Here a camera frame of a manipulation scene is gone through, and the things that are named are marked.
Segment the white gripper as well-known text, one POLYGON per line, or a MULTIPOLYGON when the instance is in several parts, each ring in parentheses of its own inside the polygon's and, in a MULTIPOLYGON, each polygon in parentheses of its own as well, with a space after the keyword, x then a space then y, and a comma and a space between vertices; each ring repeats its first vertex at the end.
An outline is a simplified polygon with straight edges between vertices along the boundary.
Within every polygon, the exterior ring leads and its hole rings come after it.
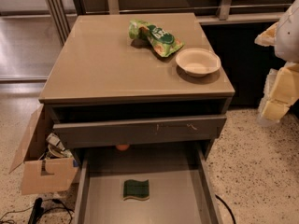
MULTIPOLYGON (((254 43, 263 47, 276 44, 278 23, 257 35, 254 43)), ((257 121, 261 126, 277 124, 299 99, 299 63, 286 62, 279 70, 270 69, 258 107, 257 121)))

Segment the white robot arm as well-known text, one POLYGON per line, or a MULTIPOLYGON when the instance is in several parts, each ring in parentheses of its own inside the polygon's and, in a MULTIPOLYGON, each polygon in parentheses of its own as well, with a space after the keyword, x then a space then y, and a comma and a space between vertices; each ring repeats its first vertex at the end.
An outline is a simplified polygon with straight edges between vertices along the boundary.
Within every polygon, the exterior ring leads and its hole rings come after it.
POLYGON ((258 107, 259 123, 271 126, 279 123, 299 100, 299 0, 254 42, 264 47, 273 46, 275 55, 286 62, 278 70, 269 71, 258 107))

